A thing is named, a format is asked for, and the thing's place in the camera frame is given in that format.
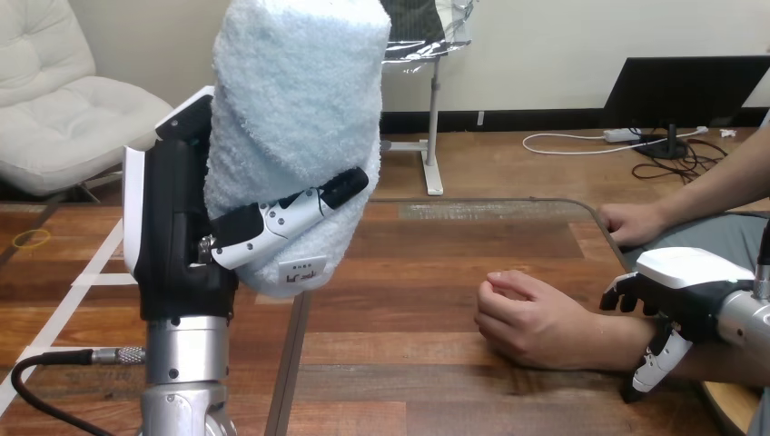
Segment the wrist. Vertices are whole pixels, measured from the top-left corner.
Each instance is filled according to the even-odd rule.
[[[596,314],[595,338],[589,343],[588,369],[612,372],[633,371],[655,337],[655,324],[649,319]]]
[[[650,204],[652,214],[661,232],[684,221],[681,202],[672,200],[670,197],[671,195]]]

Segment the robotic hand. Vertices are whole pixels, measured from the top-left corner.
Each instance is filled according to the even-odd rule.
[[[637,272],[617,277],[600,309],[659,315],[658,333],[621,389],[632,402],[651,391],[694,343],[727,342],[748,351],[770,371],[770,223],[765,228],[756,273],[695,248],[643,253]]]
[[[147,321],[143,436],[234,435],[224,406],[233,269],[281,248],[366,188],[360,168],[275,203],[210,221],[203,183],[213,89],[161,121],[147,152],[126,149],[123,251]],[[309,280],[312,274],[287,280]]]

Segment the black baseboard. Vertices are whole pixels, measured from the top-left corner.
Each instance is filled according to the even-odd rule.
[[[768,108],[745,107],[728,125],[714,127],[757,127]],[[484,111],[483,125],[477,125],[478,111],[439,113],[439,132],[520,132],[625,127],[601,125],[602,109],[544,109],[532,111]],[[382,134],[424,134],[427,112],[386,112],[380,119]]]

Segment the power strip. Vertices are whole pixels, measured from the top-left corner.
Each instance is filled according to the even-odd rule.
[[[604,140],[608,143],[625,143],[639,139],[639,135],[631,132],[631,129],[605,130]]]

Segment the chair cushion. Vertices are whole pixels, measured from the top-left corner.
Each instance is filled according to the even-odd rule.
[[[84,77],[32,101],[0,108],[0,178],[42,195],[122,161],[125,145],[153,145],[171,106],[142,88]]]
[[[0,106],[94,75],[94,58],[63,0],[0,0]]]

